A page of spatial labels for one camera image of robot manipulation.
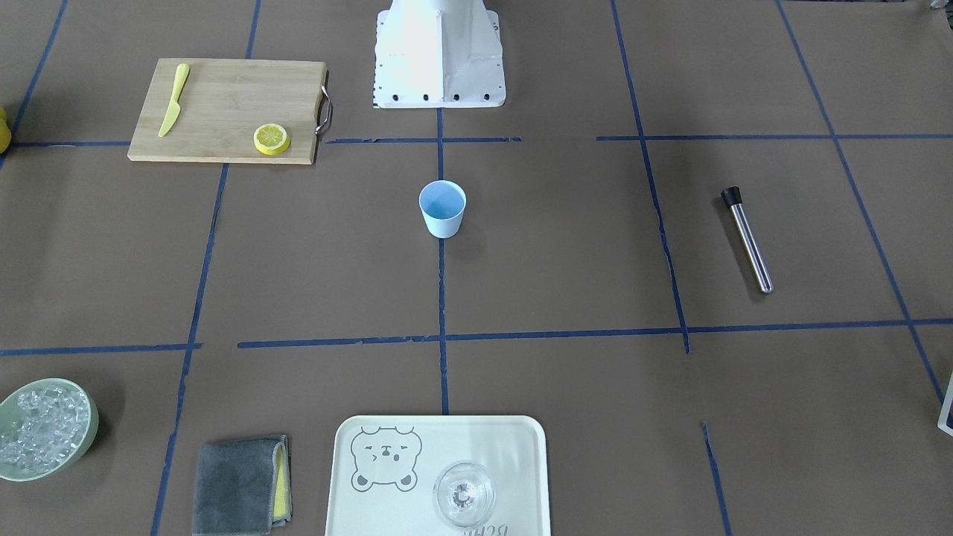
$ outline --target white tray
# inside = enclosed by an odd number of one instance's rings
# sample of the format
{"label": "white tray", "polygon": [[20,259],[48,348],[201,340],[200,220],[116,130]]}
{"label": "white tray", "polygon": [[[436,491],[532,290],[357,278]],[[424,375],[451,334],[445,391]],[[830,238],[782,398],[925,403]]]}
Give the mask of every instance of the white tray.
{"label": "white tray", "polygon": [[[384,445],[398,463],[367,466],[352,453]],[[454,528],[436,512],[436,479],[462,461],[482,464],[494,480],[496,506],[484,526]],[[351,417],[335,436],[325,535],[369,534],[550,536],[542,426],[524,416]]]}

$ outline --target cartoon bear face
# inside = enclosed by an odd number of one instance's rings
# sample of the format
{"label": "cartoon bear face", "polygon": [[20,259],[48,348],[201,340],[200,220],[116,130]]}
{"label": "cartoon bear face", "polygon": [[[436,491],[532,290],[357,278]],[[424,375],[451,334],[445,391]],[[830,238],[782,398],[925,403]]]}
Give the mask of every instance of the cartoon bear face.
{"label": "cartoon bear face", "polygon": [[421,446],[420,436],[413,428],[402,432],[397,428],[367,430],[362,426],[351,441],[356,468],[351,485],[357,491],[367,491],[374,484],[393,484],[400,491],[414,489],[414,466]]}

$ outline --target towel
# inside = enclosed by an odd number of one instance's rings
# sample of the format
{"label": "towel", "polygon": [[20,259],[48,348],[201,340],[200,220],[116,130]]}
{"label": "towel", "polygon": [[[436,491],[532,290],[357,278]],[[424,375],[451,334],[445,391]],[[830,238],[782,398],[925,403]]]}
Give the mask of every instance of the towel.
{"label": "towel", "polygon": [[195,472],[193,536],[259,536],[292,517],[288,436],[204,444]]}

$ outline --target cutting board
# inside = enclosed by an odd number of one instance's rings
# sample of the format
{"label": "cutting board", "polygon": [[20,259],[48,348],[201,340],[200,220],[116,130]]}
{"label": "cutting board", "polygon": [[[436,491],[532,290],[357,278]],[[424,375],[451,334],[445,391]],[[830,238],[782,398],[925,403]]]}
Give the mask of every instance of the cutting board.
{"label": "cutting board", "polygon": [[[159,137],[180,63],[191,69],[179,97],[182,113]],[[324,62],[314,61],[161,58],[135,125],[129,160],[312,164],[327,72]],[[254,147],[254,131],[265,123],[288,131],[287,151],[269,156]]]}

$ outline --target lemon half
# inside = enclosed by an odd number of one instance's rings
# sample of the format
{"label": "lemon half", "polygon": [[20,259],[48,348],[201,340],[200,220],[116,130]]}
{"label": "lemon half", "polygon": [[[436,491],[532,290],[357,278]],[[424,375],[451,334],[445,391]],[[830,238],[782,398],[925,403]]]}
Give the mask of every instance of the lemon half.
{"label": "lemon half", "polygon": [[281,125],[268,123],[255,129],[254,147],[264,155],[280,155],[291,145],[288,131]]}

